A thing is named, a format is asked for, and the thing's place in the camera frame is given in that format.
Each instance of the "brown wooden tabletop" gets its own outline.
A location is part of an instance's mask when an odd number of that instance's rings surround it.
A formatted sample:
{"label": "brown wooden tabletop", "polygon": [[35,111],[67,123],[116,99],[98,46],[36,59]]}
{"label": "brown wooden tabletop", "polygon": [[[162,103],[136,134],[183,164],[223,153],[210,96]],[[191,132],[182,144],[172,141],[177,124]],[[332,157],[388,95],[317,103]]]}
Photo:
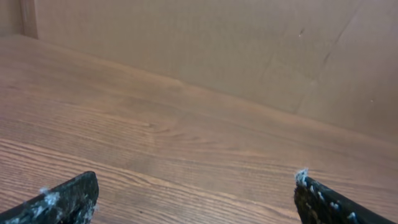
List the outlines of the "brown wooden tabletop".
{"label": "brown wooden tabletop", "polygon": [[293,175],[398,222],[398,146],[22,36],[0,39],[0,212],[93,170],[92,223],[300,223]]}

